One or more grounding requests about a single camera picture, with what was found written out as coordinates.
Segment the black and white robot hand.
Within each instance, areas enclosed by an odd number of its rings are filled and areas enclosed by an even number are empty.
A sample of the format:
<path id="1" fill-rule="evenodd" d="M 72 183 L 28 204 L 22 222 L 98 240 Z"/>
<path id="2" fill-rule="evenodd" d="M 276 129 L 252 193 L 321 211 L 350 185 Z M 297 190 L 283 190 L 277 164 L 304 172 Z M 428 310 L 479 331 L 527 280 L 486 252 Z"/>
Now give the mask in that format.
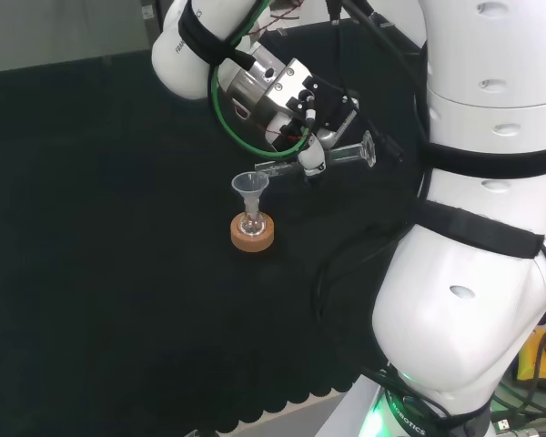
<path id="1" fill-rule="evenodd" d="M 330 166 L 369 155 L 362 140 L 357 145 L 346 143 L 348 137 L 364 133 L 359 116 L 358 92 L 330 84 L 319 76 L 306 80 L 304 92 L 311 92 L 316 98 L 313 128 L 309 130 L 303 148 L 293 158 L 255 166 L 257 171 L 271 178 L 299 171 L 306 178 L 316 178 Z"/>

